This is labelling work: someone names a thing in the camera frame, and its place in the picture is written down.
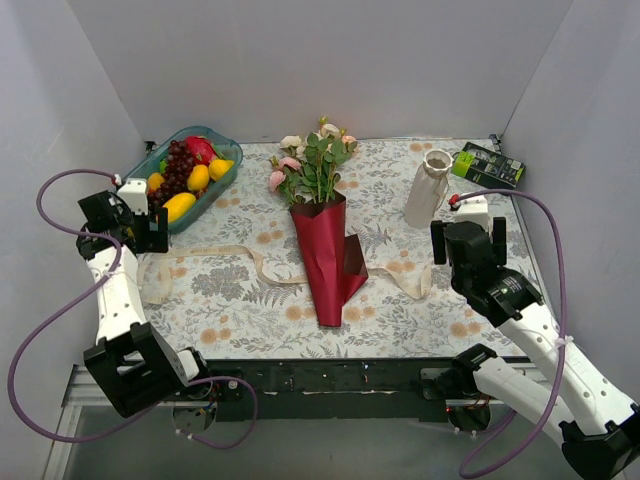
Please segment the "dark red wrapping paper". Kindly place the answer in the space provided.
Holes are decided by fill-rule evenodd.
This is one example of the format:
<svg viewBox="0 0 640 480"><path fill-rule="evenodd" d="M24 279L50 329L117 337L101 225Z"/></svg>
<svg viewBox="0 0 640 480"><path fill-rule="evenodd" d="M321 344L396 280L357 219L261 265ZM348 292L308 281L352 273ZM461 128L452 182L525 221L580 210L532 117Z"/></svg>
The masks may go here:
<svg viewBox="0 0 640 480"><path fill-rule="evenodd" d="M369 278L359 237L346 234L346 198L290 209L305 273L322 328L342 325L344 305Z"/></svg>

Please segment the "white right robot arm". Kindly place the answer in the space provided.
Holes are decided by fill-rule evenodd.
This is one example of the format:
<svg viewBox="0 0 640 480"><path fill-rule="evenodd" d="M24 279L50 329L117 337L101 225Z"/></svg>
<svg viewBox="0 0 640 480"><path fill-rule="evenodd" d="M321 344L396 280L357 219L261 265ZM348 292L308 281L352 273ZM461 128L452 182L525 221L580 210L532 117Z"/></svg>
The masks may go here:
<svg viewBox="0 0 640 480"><path fill-rule="evenodd" d="M543 431L583 479L613 479L639 456L639 405L611 383L567 337L560 335L540 292L506 265L506 221L487 232L470 222L430 226L437 265L467 304L513 341L559 394Z"/></svg>

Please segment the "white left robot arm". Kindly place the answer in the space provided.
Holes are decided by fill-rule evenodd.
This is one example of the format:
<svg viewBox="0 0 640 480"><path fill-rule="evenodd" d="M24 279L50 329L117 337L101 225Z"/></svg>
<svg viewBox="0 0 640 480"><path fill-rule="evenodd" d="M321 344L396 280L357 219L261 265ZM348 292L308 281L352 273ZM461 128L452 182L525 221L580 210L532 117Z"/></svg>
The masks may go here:
<svg viewBox="0 0 640 480"><path fill-rule="evenodd" d="M83 358L124 418L180 392L203 399L213 386L201 354L175 350L145 318L136 255L168 251L168 214L151 218L147 192L147 182L134 178L78 201L86 223L76 247L98 286L99 308L96 343Z"/></svg>

